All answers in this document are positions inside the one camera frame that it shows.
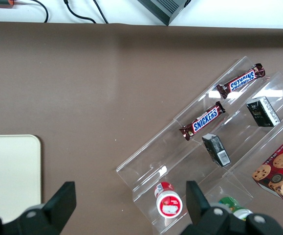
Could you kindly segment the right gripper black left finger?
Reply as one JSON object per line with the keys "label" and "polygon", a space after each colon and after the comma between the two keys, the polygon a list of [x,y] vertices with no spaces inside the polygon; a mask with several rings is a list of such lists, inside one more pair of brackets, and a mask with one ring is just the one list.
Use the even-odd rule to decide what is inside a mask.
{"label": "right gripper black left finger", "polygon": [[65,182],[42,207],[29,209],[16,219],[12,234],[59,235],[75,208],[75,183]]}

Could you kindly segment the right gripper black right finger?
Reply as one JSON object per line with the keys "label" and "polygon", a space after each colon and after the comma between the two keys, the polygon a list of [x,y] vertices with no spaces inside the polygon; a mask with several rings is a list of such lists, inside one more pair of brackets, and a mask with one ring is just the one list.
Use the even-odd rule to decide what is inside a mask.
{"label": "right gripper black right finger", "polygon": [[186,207],[192,223],[183,235],[227,235],[230,217],[227,210],[210,206],[196,181],[186,182]]}

